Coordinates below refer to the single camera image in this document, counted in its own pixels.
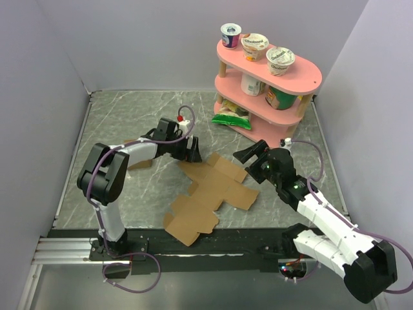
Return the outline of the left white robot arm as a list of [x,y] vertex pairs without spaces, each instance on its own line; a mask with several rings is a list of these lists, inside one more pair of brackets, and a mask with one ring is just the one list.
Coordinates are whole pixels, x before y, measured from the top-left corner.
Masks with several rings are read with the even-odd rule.
[[127,230],[117,199],[129,167],[165,154],[179,161],[201,163],[199,139],[191,135],[194,122],[179,115],[177,121],[161,118],[156,128],[131,142],[109,146],[96,143],[77,178],[77,187],[92,204],[99,223],[99,244],[112,259],[129,250]]

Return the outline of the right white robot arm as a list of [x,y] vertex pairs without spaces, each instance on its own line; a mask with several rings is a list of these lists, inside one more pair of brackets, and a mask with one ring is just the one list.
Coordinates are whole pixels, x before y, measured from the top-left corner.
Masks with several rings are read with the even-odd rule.
[[279,148],[271,149],[260,140],[233,156],[241,163],[255,156],[245,169],[248,174],[258,183],[271,183],[284,203],[322,232],[317,235],[301,224],[289,227],[284,232],[283,252],[292,258],[301,253],[316,259],[343,279],[353,297],[364,304],[371,302],[398,279],[393,246],[359,232],[315,185],[300,176],[289,144],[286,139]]

